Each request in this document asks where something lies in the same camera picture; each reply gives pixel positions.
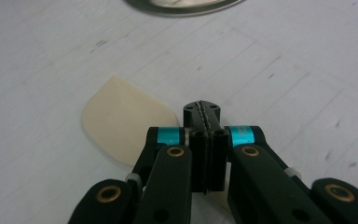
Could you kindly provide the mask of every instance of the beige object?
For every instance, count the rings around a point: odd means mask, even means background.
[[[107,154],[134,165],[149,127],[176,127],[173,112],[121,77],[110,78],[87,102],[83,127]]]

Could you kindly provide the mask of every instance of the black plastic part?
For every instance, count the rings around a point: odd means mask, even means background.
[[[120,188],[118,197],[110,203],[97,200],[98,192],[107,186]],[[130,187],[123,181],[107,179],[94,185],[77,205],[69,224],[124,224],[131,223],[134,204]]]
[[[158,127],[150,127],[147,131],[145,147],[139,156],[138,161],[132,169],[132,172],[139,175],[145,186],[147,179],[152,171],[158,148]]]
[[[171,147],[184,153],[174,157]],[[157,156],[133,223],[189,223],[191,213],[191,150],[163,147]]]
[[[198,101],[184,107],[184,126],[190,129],[193,152],[192,191],[225,188],[229,133],[220,126],[220,107]]]
[[[333,197],[326,191],[325,187],[328,185],[341,186],[349,190],[354,200],[344,202]],[[319,179],[312,184],[310,197],[335,223],[358,223],[358,189],[356,187],[334,178]]]
[[[242,153],[253,147],[257,156]],[[331,223],[269,152],[233,149],[228,204],[236,223]]]

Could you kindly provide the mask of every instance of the scuff mark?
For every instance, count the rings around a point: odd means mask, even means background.
[[[327,152],[327,155],[324,157],[325,161],[328,161],[330,159],[330,154],[331,154],[330,151]]]
[[[99,41],[98,43],[95,44],[95,48],[92,49],[89,53],[92,53],[94,52],[97,48],[99,48],[100,46],[104,45],[107,43],[107,40],[101,40]]]
[[[95,47],[99,48],[100,46],[104,45],[107,43],[107,40],[101,40],[100,42],[98,42]]]
[[[353,168],[353,167],[355,167],[357,165],[357,163],[354,161],[354,162],[352,162],[348,167],[349,168]]]

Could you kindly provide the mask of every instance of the screw hole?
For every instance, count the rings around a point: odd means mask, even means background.
[[[185,151],[180,147],[170,147],[167,150],[167,154],[171,157],[181,157],[185,154]]]
[[[301,209],[294,209],[292,215],[300,221],[310,221],[310,215]]]
[[[153,219],[157,222],[165,222],[170,217],[170,214],[165,209],[159,209],[153,214]]]
[[[244,155],[250,157],[256,157],[260,154],[260,151],[254,147],[243,147],[241,151]]]
[[[111,203],[121,194],[121,189],[116,185],[111,185],[100,189],[97,194],[97,200],[100,203]]]

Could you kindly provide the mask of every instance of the round object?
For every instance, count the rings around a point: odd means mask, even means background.
[[[329,184],[326,185],[324,189],[330,196],[339,201],[342,201],[344,203],[351,203],[354,201],[353,193],[340,185]]]
[[[244,0],[126,0],[141,11],[167,17],[189,17],[233,7]]]
[[[111,203],[112,201],[116,200],[118,196],[121,194],[121,188],[116,185],[106,186],[97,194],[97,200],[100,203]]]
[[[167,154],[171,157],[181,157],[185,154],[185,151],[180,147],[170,147],[167,150]]]

